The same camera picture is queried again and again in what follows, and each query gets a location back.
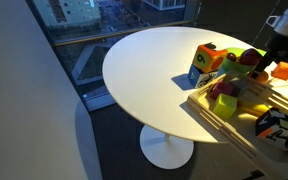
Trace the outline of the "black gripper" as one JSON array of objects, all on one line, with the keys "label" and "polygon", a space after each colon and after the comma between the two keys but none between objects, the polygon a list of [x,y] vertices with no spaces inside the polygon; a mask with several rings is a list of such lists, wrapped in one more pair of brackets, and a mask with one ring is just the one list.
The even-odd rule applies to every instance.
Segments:
[{"label": "black gripper", "polygon": [[256,79],[273,61],[288,62],[288,36],[274,33],[266,43],[266,47],[268,48],[268,51],[251,73],[253,79]]}]

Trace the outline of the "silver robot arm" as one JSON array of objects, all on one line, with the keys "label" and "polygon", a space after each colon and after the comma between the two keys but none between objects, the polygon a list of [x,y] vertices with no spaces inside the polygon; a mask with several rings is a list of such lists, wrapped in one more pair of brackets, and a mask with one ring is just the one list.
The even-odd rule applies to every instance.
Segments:
[{"label": "silver robot arm", "polygon": [[269,16],[266,24],[273,28],[274,35],[266,43],[268,51],[251,72],[254,79],[278,56],[288,52],[288,8],[281,16]]}]

